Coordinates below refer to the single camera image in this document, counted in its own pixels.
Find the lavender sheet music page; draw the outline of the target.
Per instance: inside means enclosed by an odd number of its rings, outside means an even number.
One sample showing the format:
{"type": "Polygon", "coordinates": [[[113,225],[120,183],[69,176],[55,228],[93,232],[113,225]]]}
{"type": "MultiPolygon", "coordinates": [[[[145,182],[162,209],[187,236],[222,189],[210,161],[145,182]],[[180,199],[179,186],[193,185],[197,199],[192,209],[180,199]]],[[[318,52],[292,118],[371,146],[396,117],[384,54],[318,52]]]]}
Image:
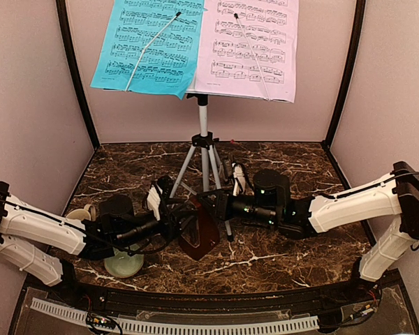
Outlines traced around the lavender sheet music page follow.
{"type": "Polygon", "coordinates": [[[193,88],[293,103],[299,1],[205,1],[193,88]]]}

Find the grey perforated music stand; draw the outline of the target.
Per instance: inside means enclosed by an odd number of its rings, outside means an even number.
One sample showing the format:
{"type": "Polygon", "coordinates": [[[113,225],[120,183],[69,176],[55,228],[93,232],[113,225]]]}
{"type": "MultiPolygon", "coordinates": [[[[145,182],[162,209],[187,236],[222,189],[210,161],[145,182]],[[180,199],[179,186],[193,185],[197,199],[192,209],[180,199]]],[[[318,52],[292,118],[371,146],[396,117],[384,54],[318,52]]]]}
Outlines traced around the grey perforated music stand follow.
{"type": "MultiPolygon", "coordinates": [[[[146,44],[146,46],[144,46],[141,51],[140,51],[140,56],[138,57],[138,60],[135,64],[135,66],[133,67],[133,70],[131,72],[131,76],[128,79],[128,82],[125,86],[124,91],[128,91],[131,82],[133,80],[134,75],[136,74],[136,71],[139,67],[139,64],[144,56],[144,54],[146,53],[146,51],[149,49],[149,47],[153,44],[153,42],[175,21],[177,20],[177,18],[182,14],[182,12],[177,12],[177,14],[175,14],[171,20],[164,26],[161,28],[161,30],[156,33],[155,36],[153,36],[153,38],[148,42],[148,44],[146,44]]],[[[244,36],[244,38],[247,41],[247,44],[249,45],[251,52],[253,54],[253,57],[255,59],[255,62],[257,64],[257,69],[259,72],[259,76],[260,76],[260,82],[262,82],[262,85],[264,87],[265,90],[265,95],[266,98],[265,100],[270,101],[270,93],[268,91],[267,85],[265,83],[265,78],[263,75],[263,71],[260,67],[259,61],[258,61],[258,57],[256,56],[255,52],[253,51],[253,48],[251,46],[251,43],[249,42],[247,35],[246,35],[246,29],[242,26],[241,20],[239,18],[239,14],[238,13],[234,13],[233,14],[235,21],[237,22],[237,24],[239,25],[239,28],[242,32],[242,36],[244,36]]],[[[176,182],[174,183],[174,186],[172,188],[172,192],[170,194],[171,197],[174,196],[178,186],[180,185],[182,178],[184,176],[184,173],[186,171],[186,169],[189,166],[189,163],[191,161],[191,158],[193,157],[194,151],[196,150],[197,147],[201,148],[201,155],[202,155],[202,171],[203,171],[203,188],[204,191],[208,191],[209,190],[209,161],[211,163],[212,166],[212,171],[214,174],[214,179],[215,179],[215,183],[216,183],[216,189],[220,189],[221,188],[221,182],[220,182],[220,178],[219,178],[219,168],[222,166],[221,165],[221,161],[219,159],[219,156],[216,152],[216,148],[214,145],[214,138],[213,138],[213,134],[211,132],[208,131],[208,124],[207,124],[207,106],[208,106],[208,94],[197,94],[197,93],[189,93],[187,96],[187,98],[197,98],[197,102],[198,102],[198,108],[199,108],[199,122],[200,122],[200,133],[194,135],[191,138],[192,144],[190,146],[189,152],[184,160],[184,163],[182,164],[181,170],[179,172],[179,175],[176,179],[176,182]]],[[[226,227],[226,234],[227,234],[227,238],[228,241],[233,241],[233,233],[231,231],[231,227],[230,227],[230,223],[229,221],[225,221],[225,227],[226,227]]]]}

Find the blue sheet music page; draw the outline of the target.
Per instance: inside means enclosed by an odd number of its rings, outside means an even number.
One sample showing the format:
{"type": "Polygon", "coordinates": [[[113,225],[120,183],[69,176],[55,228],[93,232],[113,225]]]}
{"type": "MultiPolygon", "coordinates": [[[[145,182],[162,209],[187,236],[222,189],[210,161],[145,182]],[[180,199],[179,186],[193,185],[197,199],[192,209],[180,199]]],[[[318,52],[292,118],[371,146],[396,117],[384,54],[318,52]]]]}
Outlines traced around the blue sheet music page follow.
{"type": "Polygon", "coordinates": [[[203,1],[116,1],[94,89],[182,99],[198,64],[203,1]]]}

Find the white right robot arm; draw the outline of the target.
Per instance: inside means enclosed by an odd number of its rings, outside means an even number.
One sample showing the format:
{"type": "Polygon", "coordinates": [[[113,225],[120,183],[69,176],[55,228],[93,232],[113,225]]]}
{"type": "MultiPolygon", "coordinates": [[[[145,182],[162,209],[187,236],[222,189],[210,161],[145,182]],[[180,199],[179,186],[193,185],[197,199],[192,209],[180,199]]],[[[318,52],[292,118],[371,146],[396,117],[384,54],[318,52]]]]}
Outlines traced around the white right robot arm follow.
{"type": "Polygon", "coordinates": [[[253,177],[253,195],[216,189],[200,193],[197,201],[221,221],[244,218],[278,229],[288,239],[316,237],[334,228],[381,216],[392,223],[356,262],[354,278],[342,296],[356,303],[369,292],[369,283],[415,243],[419,243],[419,172],[404,161],[375,181],[348,190],[320,193],[304,199],[291,197],[287,176],[264,169],[253,177]]]}

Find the red-brown wooden metronome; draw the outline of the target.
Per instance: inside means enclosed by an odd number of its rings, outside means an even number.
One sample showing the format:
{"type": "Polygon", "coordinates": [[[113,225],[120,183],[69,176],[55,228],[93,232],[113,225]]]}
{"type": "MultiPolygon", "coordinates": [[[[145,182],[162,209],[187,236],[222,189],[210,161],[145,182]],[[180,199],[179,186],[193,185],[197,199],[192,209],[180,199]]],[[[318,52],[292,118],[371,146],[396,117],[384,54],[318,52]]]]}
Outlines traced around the red-brown wooden metronome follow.
{"type": "Polygon", "coordinates": [[[220,242],[218,225],[197,197],[190,199],[193,213],[184,221],[178,244],[195,261],[201,260],[220,242]]]}

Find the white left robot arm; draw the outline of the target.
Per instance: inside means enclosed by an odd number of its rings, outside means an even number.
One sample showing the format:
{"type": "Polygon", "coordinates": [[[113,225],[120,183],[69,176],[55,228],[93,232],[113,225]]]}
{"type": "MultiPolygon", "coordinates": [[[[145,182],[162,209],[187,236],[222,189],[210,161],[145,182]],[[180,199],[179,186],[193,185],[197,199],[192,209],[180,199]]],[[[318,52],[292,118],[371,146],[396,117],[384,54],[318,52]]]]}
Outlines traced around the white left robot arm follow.
{"type": "Polygon", "coordinates": [[[61,249],[86,260],[103,260],[115,251],[130,256],[150,254],[150,239],[161,235],[169,244],[179,231],[160,188],[153,185],[144,202],[146,212],[135,214],[131,198],[113,195],[98,206],[98,217],[67,218],[21,201],[0,181],[0,256],[38,278],[46,286],[57,286],[69,304],[84,299],[84,288],[76,283],[74,266],[34,246],[35,242],[61,249]]]}

